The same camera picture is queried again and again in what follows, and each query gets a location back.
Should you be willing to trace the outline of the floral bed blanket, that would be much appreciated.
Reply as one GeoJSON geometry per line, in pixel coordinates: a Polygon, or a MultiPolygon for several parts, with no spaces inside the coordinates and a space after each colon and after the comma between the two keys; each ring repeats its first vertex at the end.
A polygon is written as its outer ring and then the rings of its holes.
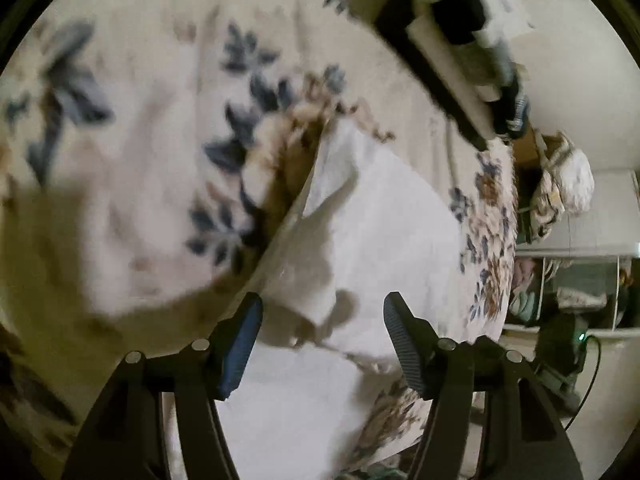
{"type": "Polygon", "coordinates": [[[352,120],[460,229],[454,339],[498,337],[512,154],[477,151],[366,0],[55,0],[1,76],[1,411],[48,479],[132,349],[207,335],[352,120]]]}

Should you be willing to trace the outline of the white t-shirt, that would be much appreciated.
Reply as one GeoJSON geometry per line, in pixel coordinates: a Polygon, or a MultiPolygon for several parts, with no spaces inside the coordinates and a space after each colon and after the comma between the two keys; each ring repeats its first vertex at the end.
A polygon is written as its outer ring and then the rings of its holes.
{"type": "Polygon", "coordinates": [[[460,338],[460,229],[440,196],[349,119],[323,136],[302,194],[248,282],[264,322],[219,408],[244,479],[329,479],[413,443],[428,411],[383,321],[399,292],[460,338]]]}

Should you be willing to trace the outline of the chair with clothes pile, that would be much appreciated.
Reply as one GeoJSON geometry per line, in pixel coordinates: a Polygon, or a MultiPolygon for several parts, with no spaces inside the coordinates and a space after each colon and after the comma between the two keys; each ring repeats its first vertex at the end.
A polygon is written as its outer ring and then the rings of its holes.
{"type": "Polygon", "coordinates": [[[541,242],[567,216],[591,207],[594,177],[583,150],[562,131],[529,130],[514,143],[518,240],[541,242]]]}

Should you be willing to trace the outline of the black grey striped folded garment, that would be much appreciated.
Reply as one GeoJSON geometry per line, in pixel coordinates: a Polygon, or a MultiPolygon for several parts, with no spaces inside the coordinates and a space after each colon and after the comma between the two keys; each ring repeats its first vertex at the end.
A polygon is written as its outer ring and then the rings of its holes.
{"type": "Polygon", "coordinates": [[[373,25],[474,148],[526,135],[529,98],[486,0],[383,0],[373,25]]]}

